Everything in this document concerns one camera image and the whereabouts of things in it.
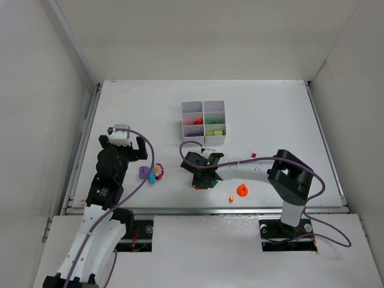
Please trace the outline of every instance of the white table surface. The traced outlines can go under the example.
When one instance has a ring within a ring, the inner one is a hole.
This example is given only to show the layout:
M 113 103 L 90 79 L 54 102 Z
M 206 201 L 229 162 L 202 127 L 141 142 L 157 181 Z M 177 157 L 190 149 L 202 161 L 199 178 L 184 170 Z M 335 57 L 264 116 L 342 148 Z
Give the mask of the white table surface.
M 108 288 L 382 288 L 358 216 L 318 218 L 340 228 L 352 247 L 316 237 L 318 252 L 262 252 L 256 216 L 155 217 L 152 252 L 118 253 Z M 34 288 L 55 275 L 81 219 L 53 219 Z M 317 222 L 313 229 L 345 241 Z
M 100 135 L 108 127 L 128 124 L 145 135 L 155 148 L 155 162 L 165 176 L 146 183 L 124 207 L 130 208 L 280 208 L 282 200 L 271 185 L 234 179 L 210 190 L 192 188 L 192 174 L 180 168 L 178 147 L 182 142 L 181 102 L 224 100 L 227 137 L 218 152 L 249 158 L 274 155 L 286 149 L 307 163 L 326 182 L 326 191 L 309 207 L 342 206 L 315 115 L 302 80 L 148 80 L 105 81 L 98 102 L 73 206 L 82 207 L 96 173 Z M 188 147 L 184 152 L 196 151 Z M 138 169 L 148 161 L 130 163 L 123 197 L 140 183 Z M 236 188 L 245 183 L 247 197 Z M 320 190 L 314 179 L 310 194 Z M 235 201 L 229 203 L 229 196 Z

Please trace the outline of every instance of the compartment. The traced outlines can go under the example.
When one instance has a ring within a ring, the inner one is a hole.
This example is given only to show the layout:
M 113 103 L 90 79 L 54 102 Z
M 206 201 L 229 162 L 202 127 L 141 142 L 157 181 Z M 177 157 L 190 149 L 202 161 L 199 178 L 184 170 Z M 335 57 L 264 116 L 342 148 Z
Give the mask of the compartment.
M 203 112 L 203 103 L 201 101 L 188 101 L 181 103 L 181 113 Z
M 219 145 L 223 144 L 227 135 L 227 128 L 225 124 L 212 124 L 205 125 L 205 140 L 206 145 Z
M 182 117 L 182 124 L 185 125 L 195 125 L 195 122 L 198 120 L 202 120 L 201 124 L 204 124 L 204 117 L 203 117 L 203 112 L 198 112 L 198 113 L 183 113 L 181 115 Z
M 204 124 L 225 124 L 226 114 L 225 112 L 205 112 L 204 113 Z
M 225 112 L 224 101 L 204 101 L 203 110 L 204 112 Z
M 183 125 L 183 140 L 193 140 L 204 144 L 204 125 Z

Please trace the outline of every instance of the orange toy piece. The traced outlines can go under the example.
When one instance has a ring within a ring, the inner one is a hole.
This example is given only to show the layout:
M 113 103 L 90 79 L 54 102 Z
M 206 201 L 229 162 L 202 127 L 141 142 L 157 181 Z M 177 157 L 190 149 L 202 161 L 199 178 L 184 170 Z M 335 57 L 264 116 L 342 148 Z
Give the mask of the orange toy piece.
M 199 120 L 194 122 L 195 125 L 202 125 L 203 124 L 203 118 L 200 118 Z
M 236 189 L 238 195 L 240 197 L 245 197 L 248 195 L 248 188 L 245 186 L 245 184 L 241 184 L 237 189 Z

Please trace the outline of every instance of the purple cable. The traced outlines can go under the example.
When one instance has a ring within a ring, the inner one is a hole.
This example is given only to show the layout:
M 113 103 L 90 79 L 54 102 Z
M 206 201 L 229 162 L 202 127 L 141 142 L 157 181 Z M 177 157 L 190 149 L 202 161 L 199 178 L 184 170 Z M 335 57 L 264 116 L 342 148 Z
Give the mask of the purple cable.
M 107 286 L 108 286 L 109 280 L 112 277 L 112 273 L 113 273 L 113 270 L 114 270 L 115 265 L 116 265 L 116 260 L 118 259 L 118 251 L 116 249 L 114 249 L 113 252 L 115 254 L 115 259 L 113 260 L 112 268 L 110 269 L 110 272 L 109 272 L 109 275 L 108 275 L 108 279 L 107 279 L 106 284 L 104 285 L 104 288 L 107 288 Z
M 137 186 L 132 192 L 131 194 L 129 194 L 126 198 L 122 199 L 119 203 L 117 203 L 115 206 L 113 206 L 110 210 L 108 210 L 107 212 L 105 212 L 93 225 L 92 227 L 90 228 L 88 234 L 85 236 L 85 239 L 83 241 L 83 244 L 81 245 L 80 249 L 79 249 L 79 252 L 77 252 L 77 255 L 75 257 L 75 259 L 73 260 L 73 264 L 72 264 L 72 267 L 68 273 L 68 276 L 67 276 L 67 279 L 65 280 L 65 283 L 64 283 L 64 286 L 63 288 L 67 288 L 68 287 L 68 284 L 70 282 L 70 279 L 71 279 L 71 276 L 72 276 L 72 273 L 76 267 L 76 264 L 77 262 L 79 261 L 79 258 L 85 248 L 85 245 L 86 243 L 88 242 L 88 239 L 89 237 L 91 237 L 91 233 L 95 230 L 95 228 L 97 227 L 97 225 L 99 225 L 99 223 L 104 219 L 106 218 L 109 214 L 111 214 L 114 210 L 118 209 L 121 205 L 123 205 L 129 198 L 131 198 L 143 185 L 144 183 L 148 180 L 149 178 L 149 174 L 151 174 L 153 168 L 154 168 L 154 164 L 155 164 L 155 151 L 154 151 L 154 147 L 152 146 L 152 144 L 150 143 L 150 141 L 144 137 L 143 135 L 141 135 L 139 132 L 136 132 L 134 130 L 131 130 L 131 129 L 125 129 L 125 128 L 117 128 L 116 131 L 125 131 L 125 132 L 130 132 L 130 133 L 133 133 L 135 135 L 138 135 L 140 136 L 142 139 L 144 139 L 144 141 L 148 144 L 149 148 L 151 149 L 151 153 L 152 153 L 152 161 L 151 161 L 151 166 L 149 168 L 149 173 L 145 176 L 145 178 L 143 179 L 143 181 L 139 184 L 139 186 Z
M 307 171 L 308 173 L 310 173 L 312 176 L 314 176 L 317 180 L 320 181 L 321 185 L 322 185 L 322 189 L 320 190 L 320 192 L 316 193 L 315 195 L 312 195 L 311 197 L 309 197 L 307 199 L 307 203 L 308 201 L 316 198 L 316 197 L 319 197 L 321 194 L 324 193 L 325 191 L 325 182 L 324 180 L 318 175 L 316 174 L 314 171 L 312 171 L 310 168 L 308 168 L 307 166 L 304 166 L 304 165 L 301 165 L 297 162 L 294 162 L 292 160 L 288 160 L 288 159 L 284 159 L 284 158 L 280 158 L 280 157 L 259 157 L 259 158 L 251 158 L 251 159 L 247 159 L 247 160 L 241 160 L 241 161 L 233 161 L 233 162 L 227 162 L 227 163 L 222 163 L 222 164 L 218 164 L 218 165 L 209 165 L 209 166 L 200 166 L 200 165 L 196 165 L 192 162 L 189 162 L 183 155 L 182 153 L 182 147 L 185 145 L 185 144 L 197 144 L 199 145 L 200 147 L 203 147 L 203 145 L 197 141 L 185 141 L 183 143 L 181 143 L 180 147 L 179 147 L 179 153 L 180 153 L 180 156 L 181 158 L 183 159 L 184 162 L 186 162 L 188 165 L 194 167 L 194 168 L 197 168 L 197 169 L 211 169 L 211 168 L 218 168 L 218 167 L 223 167 L 223 166 L 228 166 L 228 165 L 237 165 L 237 164 L 244 164 L 244 163 L 250 163 L 250 162 L 258 162 L 258 161 L 266 161 L 266 160 L 273 160 L 273 161 L 280 161 L 280 162 L 285 162 L 285 163 L 288 163 L 288 164 L 291 164 L 291 165 L 295 165 L 296 167 L 299 167 L 300 169 L 303 169 L 305 171 Z M 292 238 L 292 239 L 287 239 L 287 240 L 283 240 L 283 241 L 274 241 L 274 243 L 286 243 L 286 242 L 289 242 L 289 241 L 293 241 L 293 240 L 297 240 L 297 239 L 300 239 L 300 238 L 304 238 L 304 237 L 309 237 L 309 236 L 318 236 L 318 237 L 322 237 L 322 238 L 325 238 L 333 243 L 336 243 L 338 245 L 341 245 L 341 246 L 344 246 L 344 247 L 351 247 L 352 246 L 352 243 L 350 241 L 350 239 L 347 237 L 347 235 L 345 235 L 342 231 L 340 231 L 338 228 L 336 228 L 335 226 L 327 223 L 327 222 L 324 222 L 322 220 L 319 220 L 319 219 L 316 219 L 316 218 L 313 218 L 312 216 L 309 216 L 305 210 L 306 210 L 307 207 L 304 208 L 304 212 L 303 214 L 311 219 L 311 220 L 314 220 L 314 221 L 317 221 L 317 222 L 320 222 L 324 225 L 327 225 L 328 227 L 336 230 L 338 233 L 340 233 L 348 242 L 348 244 L 344 244 L 344 243 L 340 243 L 336 240 L 333 240 L 325 235 L 321 235 L 321 234 L 317 234 L 317 233 L 308 233 L 308 234 L 304 234 L 304 235 L 301 235 L 301 236 L 298 236 L 298 237 L 295 237 L 295 238 Z

